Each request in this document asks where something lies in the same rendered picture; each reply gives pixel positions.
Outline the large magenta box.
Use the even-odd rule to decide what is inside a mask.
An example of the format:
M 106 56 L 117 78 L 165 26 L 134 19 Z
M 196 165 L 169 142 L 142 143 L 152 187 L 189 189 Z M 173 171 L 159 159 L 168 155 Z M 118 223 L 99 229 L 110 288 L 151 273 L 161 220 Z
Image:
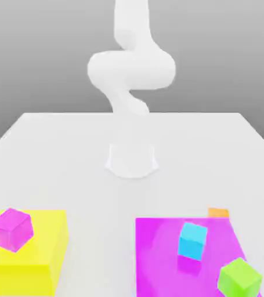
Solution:
M 208 229 L 201 261 L 178 255 L 186 222 Z M 228 218 L 136 218 L 136 297 L 224 297 L 220 269 L 244 256 Z

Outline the small magenta cube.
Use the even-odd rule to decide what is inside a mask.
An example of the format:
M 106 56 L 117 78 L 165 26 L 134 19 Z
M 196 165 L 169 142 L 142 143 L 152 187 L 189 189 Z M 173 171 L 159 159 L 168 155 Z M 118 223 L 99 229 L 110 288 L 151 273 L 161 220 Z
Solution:
M 8 208 L 0 214 L 0 247 L 16 253 L 34 236 L 31 216 Z

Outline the small green cube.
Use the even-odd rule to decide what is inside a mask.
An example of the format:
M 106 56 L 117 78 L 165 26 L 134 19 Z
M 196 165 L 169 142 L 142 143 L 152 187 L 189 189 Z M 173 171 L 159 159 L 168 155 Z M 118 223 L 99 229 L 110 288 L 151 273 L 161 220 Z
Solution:
M 262 278 L 243 258 L 237 258 L 221 268 L 217 287 L 224 297 L 258 297 Z

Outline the large yellow box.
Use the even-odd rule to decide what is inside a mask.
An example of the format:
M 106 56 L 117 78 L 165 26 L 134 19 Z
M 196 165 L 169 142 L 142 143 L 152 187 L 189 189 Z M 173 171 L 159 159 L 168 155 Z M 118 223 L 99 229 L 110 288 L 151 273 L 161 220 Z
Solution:
M 28 210 L 34 236 L 17 252 L 0 247 L 0 296 L 53 296 L 69 233 L 65 210 Z

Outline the small orange cube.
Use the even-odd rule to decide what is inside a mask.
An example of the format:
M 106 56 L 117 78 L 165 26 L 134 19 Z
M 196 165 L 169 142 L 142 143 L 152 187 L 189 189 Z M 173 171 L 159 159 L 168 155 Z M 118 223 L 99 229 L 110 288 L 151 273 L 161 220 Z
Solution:
M 229 218 L 229 211 L 222 208 L 208 208 L 209 218 Z

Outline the small cyan cube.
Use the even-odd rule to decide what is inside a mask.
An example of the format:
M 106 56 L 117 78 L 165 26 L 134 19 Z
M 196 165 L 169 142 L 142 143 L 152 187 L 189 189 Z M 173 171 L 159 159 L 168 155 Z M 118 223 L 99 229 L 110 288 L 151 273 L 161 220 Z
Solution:
M 178 255 L 201 261 L 207 232 L 207 227 L 185 222 L 179 235 Z

